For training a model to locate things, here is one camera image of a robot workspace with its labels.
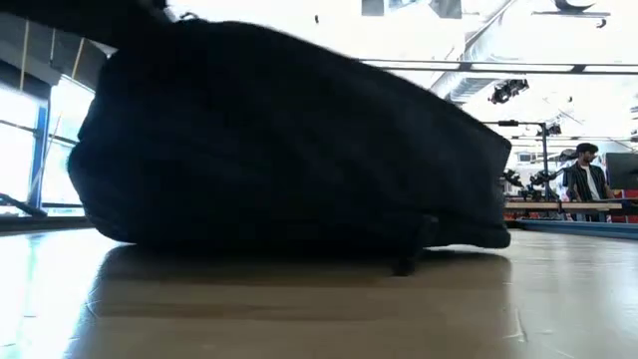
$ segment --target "window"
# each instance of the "window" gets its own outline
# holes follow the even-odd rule
[[[55,141],[51,143],[44,168],[42,202],[80,203],[78,194],[73,188],[67,172],[67,160],[71,149],[71,146],[63,143]]]
[[[38,120],[39,107],[30,96],[0,84],[0,121],[33,129]]]
[[[60,79],[58,85],[51,89],[49,134],[77,141],[78,131],[94,96],[91,90],[73,80],[66,77]]]
[[[34,142],[32,133],[0,124],[0,192],[27,199]]]

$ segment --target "dark jacket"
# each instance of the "dark jacket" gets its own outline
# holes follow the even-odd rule
[[[591,176],[594,178],[596,190],[598,190],[600,198],[607,199],[607,191],[605,190],[607,179],[605,178],[605,173],[603,172],[602,168],[594,165],[589,165],[589,170],[591,171]],[[591,195],[591,190],[589,190],[589,184],[587,182],[587,171],[584,170],[578,163],[575,163],[571,168],[569,168],[568,174],[569,189],[573,190],[575,185],[576,190],[578,191],[578,195],[580,195],[580,199],[582,199],[583,201],[593,200],[593,196]]]

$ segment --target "ceiling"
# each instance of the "ceiling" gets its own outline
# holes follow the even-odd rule
[[[625,40],[638,30],[634,20],[638,5],[633,2],[466,0],[461,3],[461,18],[442,18],[433,10],[435,2],[456,3],[417,1],[384,16],[361,16],[361,0],[172,0],[168,4],[176,14],[191,11],[215,21],[270,26],[348,56],[381,60],[376,65],[384,60],[638,64],[638,49]],[[507,104],[493,105],[487,98],[502,79],[458,72],[392,72],[481,121],[558,124],[562,137],[550,139],[550,145],[559,150],[573,148],[583,138],[632,148],[627,140],[638,129],[633,120],[638,117],[638,79],[631,76],[528,76],[529,91]],[[525,137],[535,136],[537,127],[493,129],[522,151],[540,148],[538,139]]]

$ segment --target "light stand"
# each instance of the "light stand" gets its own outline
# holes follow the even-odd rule
[[[520,125],[535,125],[540,126],[540,130],[542,133],[542,165],[545,177],[545,200],[549,201],[549,163],[547,162],[547,125],[545,123],[530,123],[530,122],[519,122],[515,120],[509,121],[497,121],[497,122],[484,122],[486,125],[498,125],[500,127],[518,127]]]

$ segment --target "black fabric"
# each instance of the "black fabric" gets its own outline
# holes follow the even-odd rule
[[[605,179],[605,173],[603,172],[602,168],[594,165],[589,165],[589,170],[591,171],[591,177],[594,179],[596,190],[598,190],[598,195],[600,195],[601,199],[607,199],[607,190],[605,190],[607,179]],[[569,169],[568,186],[570,189],[573,189],[574,185],[576,185],[576,190],[578,191],[578,195],[580,196],[581,200],[594,200],[593,196],[591,195],[591,190],[589,189],[587,171],[584,170],[578,163],[575,163]]]
[[[146,244],[505,247],[510,144],[378,69],[241,23],[173,24],[101,74],[69,161],[97,228]]]

